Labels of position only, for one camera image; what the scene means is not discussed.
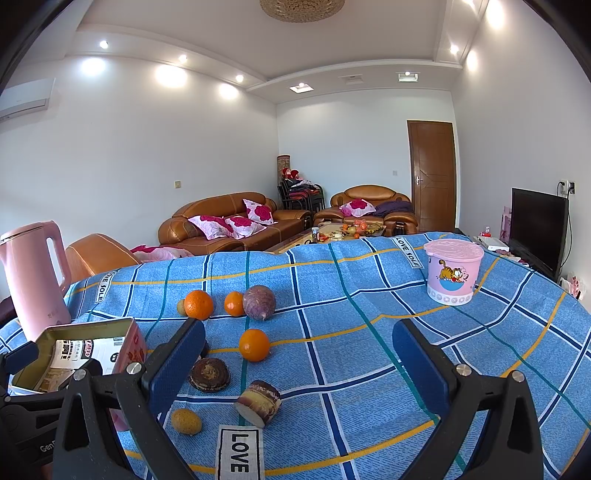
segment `purple blanket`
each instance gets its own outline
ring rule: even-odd
[[[394,200],[393,202],[383,202],[376,206],[375,212],[368,215],[376,217],[385,217],[392,212],[413,212],[413,204],[405,200]]]

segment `garfield cartoon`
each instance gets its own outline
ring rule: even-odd
[[[441,273],[439,274],[439,280],[450,280],[463,283],[468,279],[468,274],[462,271],[461,268],[448,267],[445,264],[445,260],[440,260],[439,264],[443,265]]]

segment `kettle handle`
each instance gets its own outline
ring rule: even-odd
[[[70,272],[70,266],[68,265],[68,260],[66,258],[64,243],[61,240],[60,229],[53,221],[45,222],[43,223],[43,232],[45,233],[46,239],[51,238],[51,240],[53,240],[53,248],[56,250],[57,260],[60,264],[60,270],[62,275],[64,275],[64,280],[60,285],[61,295],[64,296],[68,291],[68,288],[70,288],[70,284],[72,283],[72,274]]]

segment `metal screw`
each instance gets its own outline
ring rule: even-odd
[[[459,364],[456,365],[456,372],[458,372],[461,376],[467,377],[472,373],[472,369],[469,365],[466,364]]]
[[[140,370],[142,370],[142,364],[139,362],[131,362],[125,369],[129,375],[134,375],[140,372]]]
[[[523,373],[521,373],[519,370],[513,370],[511,372],[511,377],[513,378],[513,380],[515,380],[516,382],[523,382],[523,380],[525,380],[525,375]]]
[[[76,370],[74,372],[74,375],[72,375],[74,377],[74,380],[79,381],[82,380],[85,376],[86,376],[86,370],[84,370],[83,368],[80,368],[78,370]]]

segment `bucket lid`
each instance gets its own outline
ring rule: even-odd
[[[427,255],[435,255],[438,258],[449,261],[470,262],[480,260],[484,256],[484,250],[479,245],[466,240],[456,238],[442,238],[425,244]]]
[[[2,236],[0,236],[0,244],[6,243],[9,240],[11,240],[13,237],[20,235],[22,233],[27,233],[27,232],[30,232],[31,230],[41,228],[41,227],[43,227],[43,225],[45,225],[44,222],[37,222],[37,223],[31,223],[29,225],[21,226],[19,228],[15,228],[14,230],[10,230],[9,232],[6,232]]]

